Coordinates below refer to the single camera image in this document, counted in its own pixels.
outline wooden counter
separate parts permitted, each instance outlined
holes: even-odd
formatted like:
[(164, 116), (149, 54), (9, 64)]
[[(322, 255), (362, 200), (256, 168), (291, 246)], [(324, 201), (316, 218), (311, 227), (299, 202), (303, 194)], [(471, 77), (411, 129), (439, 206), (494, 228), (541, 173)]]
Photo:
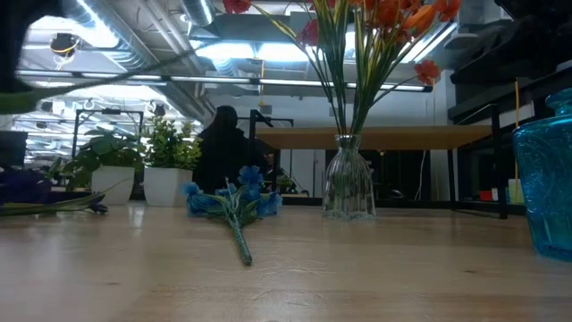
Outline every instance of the wooden counter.
[(178, 208), (0, 220), (3, 322), (569, 322), (572, 264), (536, 256), (523, 217), (284, 207), (230, 231)]
[[(427, 150), (454, 149), (491, 135), (491, 126), (395, 126), (365, 128), (361, 149)], [(337, 149), (335, 128), (257, 129), (257, 137), (278, 149)]]

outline flower stem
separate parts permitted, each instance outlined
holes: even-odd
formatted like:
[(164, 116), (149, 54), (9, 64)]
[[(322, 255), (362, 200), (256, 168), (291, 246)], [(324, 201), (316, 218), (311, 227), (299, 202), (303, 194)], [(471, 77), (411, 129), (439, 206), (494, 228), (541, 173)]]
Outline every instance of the flower stem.
[(240, 225), (235, 220), (231, 221), (231, 229), (234, 232), (234, 237), (239, 245), (240, 256), (242, 257), (242, 263), (246, 266), (252, 264), (252, 256), (250, 255), (250, 250), (248, 249), (247, 241), (242, 236), (242, 231), (240, 230)]

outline desk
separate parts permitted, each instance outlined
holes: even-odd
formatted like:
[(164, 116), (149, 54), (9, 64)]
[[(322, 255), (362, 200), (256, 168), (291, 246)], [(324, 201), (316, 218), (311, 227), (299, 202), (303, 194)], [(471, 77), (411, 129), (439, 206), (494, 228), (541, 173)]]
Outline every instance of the desk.
[(184, 208), (0, 219), (5, 322), (569, 322), (572, 266), (523, 217), (377, 209), (370, 223), (284, 207), (244, 235)]
[[(338, 149), (335, 128), (257, 129), (257, 137), (279, 149)], [(361, 149), (451, 150), (492, 134), (490, 126), (451, 125), (365, 128)]]
[[(455, 187), (453, 149), (493, 135), (495, 156), (500, 157), (498, 108), (492, 109), (493, 127), (485, 125), (451, 126), (395, 126), (365, 128), (361, 134), (361, 149), (375, 150), (447, 150), (449, 186)], [(281, 149), (337, 149), (335, 128), (267, 128), (256, 129), (256, 136), (278, 152), (274, 160), (280, 158)], [(499, 187), (506, 187), (507, 180), (497, 173)], [(478, 204), (457, 200), (455, 189), (450, 189), (450, 208), (479, 208)], [(498, 218), (507, 219), (506, 191), (499, 189)]]

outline glass vase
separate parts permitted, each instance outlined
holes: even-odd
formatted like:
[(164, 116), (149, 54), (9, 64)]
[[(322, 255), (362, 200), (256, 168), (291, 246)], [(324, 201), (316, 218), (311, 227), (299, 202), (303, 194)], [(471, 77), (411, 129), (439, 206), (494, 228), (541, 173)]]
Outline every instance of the glass vase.
[(372, 175), (358, 153), (359, 143), (359, 135), (336, 135), (338, 153), (325, 173), (325, 218), (375, 219)]
[(572, 261), (572, 89), (546, 105), (556, 116), (516, 129), (513, 145), (534, 247)]

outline blue artificial flower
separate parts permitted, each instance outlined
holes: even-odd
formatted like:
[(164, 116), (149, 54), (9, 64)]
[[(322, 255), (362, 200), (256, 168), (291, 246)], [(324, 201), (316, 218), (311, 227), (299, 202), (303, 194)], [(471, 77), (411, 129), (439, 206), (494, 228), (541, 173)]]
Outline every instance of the blue artificial flower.
[(260, 168), (256, 165), (243, 166), (240, 169), (239, 182), (247, 185), (258, 185), (264, 181), (262, 174), (259, 174)]
[(203, 191), (199, 189), (198, 184), (194, 182), (187, 182), (182, 185), (182, 193), (187, 196), (187, 199), (190, 199), (194, 195), (202, 192)]
[(282, 196), (276, 192), (271, 192), (268, 197), (268, 214), (276, 215), (278, 213), (278, 207), (282, 205)]
[(257, 216), (268, 216), (268, 199), (261, 198), (257, 203)]
[(260, 187), (258, 185), (249, 185), (241, 197), (248, 202), (260, 199)]
[(225, 197), (227, 199), (231, 198), (231, 195), (234, 194), (236, 192), (236, 186), (234, 185), (234, 183), (229, 183), (229, 188), (228, 189), (217, 189), (214, 191), (214, 194), (217, 196), (221, 196), (221, 197)]
[(189, 216), (202, 217), (206, 215), (207, 210), (220, 206), (220, 203), (201, 191), (187, 200), (187, 206), (189, 207)]

